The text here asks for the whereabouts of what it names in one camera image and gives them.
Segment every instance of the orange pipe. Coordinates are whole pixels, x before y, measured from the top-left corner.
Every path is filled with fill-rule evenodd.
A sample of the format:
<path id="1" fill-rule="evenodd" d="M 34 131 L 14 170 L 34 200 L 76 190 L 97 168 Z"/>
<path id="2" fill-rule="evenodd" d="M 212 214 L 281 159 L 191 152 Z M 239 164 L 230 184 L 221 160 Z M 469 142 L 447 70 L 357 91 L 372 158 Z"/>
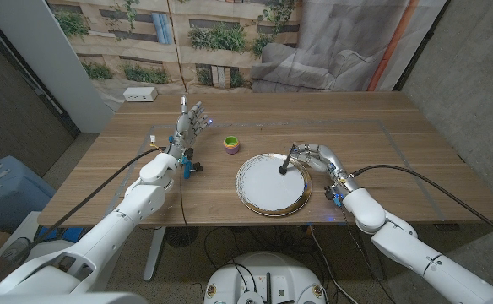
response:
<path id="1" fill-rule="evenodd" d="M 402 37 L 404 31 L 408 27 L 408 23 L 412 19 L 412 16 L 414 15 L 414 11 L 415 8 L 417 8 L 418 3 L 419 0 L 409 1 L 408 7 L 406 7 L 406 9 L 404 10 L 404 13 L 402 14 L 402 18 L 400 19 L 400 22 L 398 22 L 397 29 L 393 33 L 393 37 L 391 38 L 391 41 L 389 41 L 389 45 L 387 45 L 387 49 L 385 49 L 385 52 L 383 53 L 382 60 L 380 61 L 380 64 L 376 68 L 376 72 L 374 72 L 371 82 L 368 84 L 368 88 L 366 89 L 367 91 L 373 91 L 376 89 L 376 86 L 378 85 L 378 81 L 380 81 L 380 77 L 382 76 L 383 71 L 385 71 L 385 67 L 389 63 L 389 59 L 391 59 L 391 56 L 395 52 L 395 49 L 397 48 L 400 38 Z"/>

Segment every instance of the green ring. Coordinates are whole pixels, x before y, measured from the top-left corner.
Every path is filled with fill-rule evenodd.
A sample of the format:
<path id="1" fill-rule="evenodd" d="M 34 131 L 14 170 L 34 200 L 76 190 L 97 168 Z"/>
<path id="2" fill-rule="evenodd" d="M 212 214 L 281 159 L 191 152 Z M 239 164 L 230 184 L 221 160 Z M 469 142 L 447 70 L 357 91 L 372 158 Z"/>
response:
<path id="1" fill-rule="evenodd" d="M 233 146 L 236 145 L 239 142 L 239 140 L 235 136 L 228 136 L 226 139 L 224 139 L 224 144 Z"/>

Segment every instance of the blue connector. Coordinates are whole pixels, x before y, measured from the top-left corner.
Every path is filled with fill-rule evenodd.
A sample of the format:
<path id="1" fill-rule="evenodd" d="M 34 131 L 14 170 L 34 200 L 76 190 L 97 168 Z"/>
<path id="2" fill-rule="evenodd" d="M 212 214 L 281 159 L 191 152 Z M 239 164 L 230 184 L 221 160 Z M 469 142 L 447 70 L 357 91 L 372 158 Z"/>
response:
<path id="1" fill-rule="evenodd" d="M 192 162 L 190 160 L 187 160 L 187 162 L 185 163 L 185 168 L 184 168 L 184 177 L 185 179 L 189 179 L 190 178 L 190 170 L 192 169 Z"/>
<path id="2" fill-rule="evenodd" d="M 339 196 L 340 194 L 336 194 L 333 198 L 333 201 L 337 206 L 342 207 L 342 202 L 340 202 Z"/>

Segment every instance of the black marker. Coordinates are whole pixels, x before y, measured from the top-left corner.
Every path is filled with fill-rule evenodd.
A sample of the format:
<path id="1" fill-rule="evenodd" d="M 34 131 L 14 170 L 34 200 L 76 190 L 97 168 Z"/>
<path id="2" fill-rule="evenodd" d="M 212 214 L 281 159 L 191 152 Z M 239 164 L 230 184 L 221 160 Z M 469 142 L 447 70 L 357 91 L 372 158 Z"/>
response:
<path id="1" fill-rule="evenodd" d="M 295 143 L 293 143 L 291 145 L 291 149 L 290 149 L 290 153 L 288 154 L 288 157 L 286 157 L 286 160 L 284 161 L 284 164 L 282 164 L 280 167 L 279 167 L 279 173 L 281 175 L 286 175 L 286 172 L 288 172 L 288 164 L 290 163 L 290 159 L 291 159 L 291 152 L 293 152 L 295 148 Z"/>

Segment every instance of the wooden table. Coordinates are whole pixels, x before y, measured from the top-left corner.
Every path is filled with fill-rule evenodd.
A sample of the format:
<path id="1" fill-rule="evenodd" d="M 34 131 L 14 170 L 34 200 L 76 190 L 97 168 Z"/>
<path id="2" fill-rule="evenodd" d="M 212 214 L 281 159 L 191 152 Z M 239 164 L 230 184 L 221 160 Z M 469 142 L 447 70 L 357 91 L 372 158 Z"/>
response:
<path id="1" fill-rule="evenodd" d="M 327 201 L 328 176 L 309 169 L 312 196 L 305 207 L 285 217 L 266 217 L 244 206 L 235 189 L 236 173 L 251 157 L 285 154 L 292 142 L 327 145 L 352 172 L 363 166 L 407 166 L 438 182 L 493 220 L 493 194 L 452 147 L 400 92 L 189 95 L 190 106 L 202 101 L 214 125 L 194 144 L 202 172 L 183 181 L 189 225 L 333 225 L 344 218 Z M 125 103 L 96 139 L 39 217 L 51 225 L 138 153 L 149 149 L 149 135 L 167 145 L 179 116 L 180 96 L 159 95 L 155 102 Z M 236 155 L 223 140 L 235 135 Z M 65 226 L 92 226 L 122 199 L 140 168 L 155 154 L 124 171 Z M 474 215 L 435 188 L 400 171 L 368 171 L 357 182 L 388 211 L 410 223 L 478 222 Z M 142 222 L 145 226 L 182 226 L 178 182 L 164 206 Z"/>

